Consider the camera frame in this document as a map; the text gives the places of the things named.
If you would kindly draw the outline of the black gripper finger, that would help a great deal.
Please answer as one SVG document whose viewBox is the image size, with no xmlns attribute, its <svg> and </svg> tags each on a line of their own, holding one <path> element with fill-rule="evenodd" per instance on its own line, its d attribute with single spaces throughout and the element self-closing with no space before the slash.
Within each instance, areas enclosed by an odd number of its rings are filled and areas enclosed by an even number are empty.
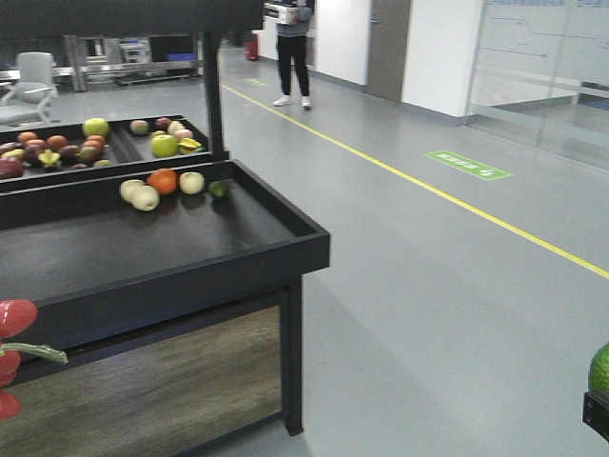
<svg viewBox="0 0 609 457">
<path fill-rule="evenodd" d="M 609 438 L 608 391 L 595 390 L 584 394 L 582 421 L 592 428 L 605 441 Z"/>
</svg>

